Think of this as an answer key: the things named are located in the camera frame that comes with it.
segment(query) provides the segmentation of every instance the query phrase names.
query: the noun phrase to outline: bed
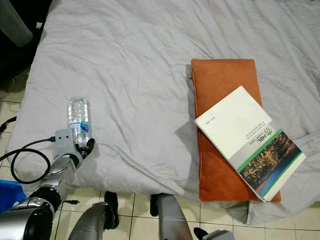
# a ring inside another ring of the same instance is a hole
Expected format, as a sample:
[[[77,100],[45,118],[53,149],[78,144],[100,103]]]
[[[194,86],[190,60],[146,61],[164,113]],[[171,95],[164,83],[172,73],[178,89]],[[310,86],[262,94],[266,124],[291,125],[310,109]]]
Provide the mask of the bed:
[[[199,200],[191,59],[254,59],[264,109],[308,158],[281,203],[210,204],[247,224],[296,214],[320,201],[319,16],[308,0],[54,0],[7,151],[65,128],[83,96],[97,145],[74,187]],[[44,169],[30,155],[15,166]]]

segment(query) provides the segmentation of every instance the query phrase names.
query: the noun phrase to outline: hel logo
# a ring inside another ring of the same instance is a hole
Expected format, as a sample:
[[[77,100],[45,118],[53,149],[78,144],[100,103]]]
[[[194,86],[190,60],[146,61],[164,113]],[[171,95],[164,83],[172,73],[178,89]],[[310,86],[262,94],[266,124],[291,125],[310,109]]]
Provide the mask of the hel logo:
[[[264,134],[261,135],[257,141],[259,143],[261,143],[263,140],[265,140],[267,138],[267,136],[271,136],[272,135],[272,129],[270,127],[266,127],[264,130],[263,130]]]
[[[267,136],[271,136],[272,134],[272,129],[270,127],[266,127],[263,132],[267,135]]]

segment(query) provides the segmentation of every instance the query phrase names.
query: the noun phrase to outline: book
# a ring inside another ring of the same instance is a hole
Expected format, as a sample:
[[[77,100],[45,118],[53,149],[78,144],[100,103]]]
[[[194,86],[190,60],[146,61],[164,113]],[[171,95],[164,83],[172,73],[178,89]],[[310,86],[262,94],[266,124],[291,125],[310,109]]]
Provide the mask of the book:
[[[263,202],[306,158],[243,86],[194,122]]]

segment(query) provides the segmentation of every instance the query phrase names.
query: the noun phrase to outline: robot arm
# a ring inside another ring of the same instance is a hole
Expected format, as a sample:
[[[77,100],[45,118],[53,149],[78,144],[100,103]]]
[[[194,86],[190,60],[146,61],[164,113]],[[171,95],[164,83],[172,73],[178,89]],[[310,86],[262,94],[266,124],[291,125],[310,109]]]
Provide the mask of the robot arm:
[[[58,159],[39,187],[23,202],[0,214],[0,240],[47,240],[50,238],[53,217],[66,200],[70,184],[84,157],[94,146],[89,140],[87,149],[76,148],[71,129],[57,130],[55,145]]]

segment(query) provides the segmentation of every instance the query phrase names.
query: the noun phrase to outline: black object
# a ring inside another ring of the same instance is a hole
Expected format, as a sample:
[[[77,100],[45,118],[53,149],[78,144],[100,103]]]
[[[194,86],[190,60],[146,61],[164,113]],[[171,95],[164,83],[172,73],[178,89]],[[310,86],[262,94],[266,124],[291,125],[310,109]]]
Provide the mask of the black object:
[[[33,192],[29,198],[41,198],[47,200],[52,204],[54,211],[56,212],[59,205],[61,204],[61,197],[58,190],[50,186],[42,186],[35,192]]]
[[[104,201],[107,203],[104,207],[105,221],[103,229],[115,229],[119,225],[118,216],[118,197],[115,192],[106,191]]]
[[[25,26],[32,32],[33,38],[28,44],[18,47],[0,30],[0,82],[11,80],[30,67],[52,0],[10,0],[10,2]],[[37,22],[42,23],[40,29],[36,28]]]
[[[64,203],[77,205],[78,203],[80,203],[80,201],[78,201],[78,200],[65,200]]]
[[[33,184],[35,182],[38,182],[40,181],[41,179],[43,179],[47,174],[48,172],[50,171],[50,167],[51,167],[51,163],[49,161],[49,158],[44,155],[42,152],[38,151],[38,150],[35,150],[35,149],[32,149],[32,148],[27,148],[29,147],[30,145],[33,145],[33,144],[37,144],[37,143],[42,143],[42,142],[55,142],[56,141],[56,138],[54,136],[50,137],[50,138],[46,138],[46,139],[42,139],[42,140],[38,140],[38,141],[33,141],[25,146],[23,146],[22,148],[20,149],[16,149],[16,150],[13,150],[13,151],[10,151],[8,152],[7,154],[3,155],[3,156],[0,156],[0,162],[4,159],[6,159],[7,157],[14,155],[13,159],[12,159],[12,162],[11,162],[11,166],[10,166],[10,170],[11,170],[11,174],[13,176],[13,178],[18,182],[18,183],[21,183],[21,184]],[[20,180],[16,173],[15,173],[15,169],[14,169],[14,165],[15,165],[15,162],[16,162],[16,159],[18,157],[18,155],[21,153],[21,152],[31,152],[31,153],[35,153],[35,154],[38,154],[40,155],[46,162],[46,165],[47,165],[47,168],[45,170],[45,172],[43,173],[42,176],[38,177],[37,179],[35,180],[32,180],[32,181],[23,181],[23,180]]]
[[[9,123],[12,123],[12,122],[14,122],[16,120],[17,120],[17,117],[14,116],[14,117],[8,119],[7,121],[5,121],[3,124],[1,124],[1,126],[0,126],[0,134],[2,134],[7,129],[7,125]]]
[[[82,155],[82,158],[85,159],[94,149],[95,147],[95,140],[90,138],[86,143],[86,146],[79,147],[79,144],[75,144],[76,150]]]
[[[193,232],[194,232],[194,235],[199,239],[199,240],[202,240],[202,238],[205,236],[205,235],[208,235],[208,233],[203,230],[202,228],[200,227],[195,227],[193,229]]]
[[[150,214],[152,217],[157,217],[159,215],[159,203],[158,203],[158,199],[157,199],[157,194],[151,195]]]
[[[53,215],[48,205],[42,205],[29,217],[23,234],[23,240],[49,240]]]

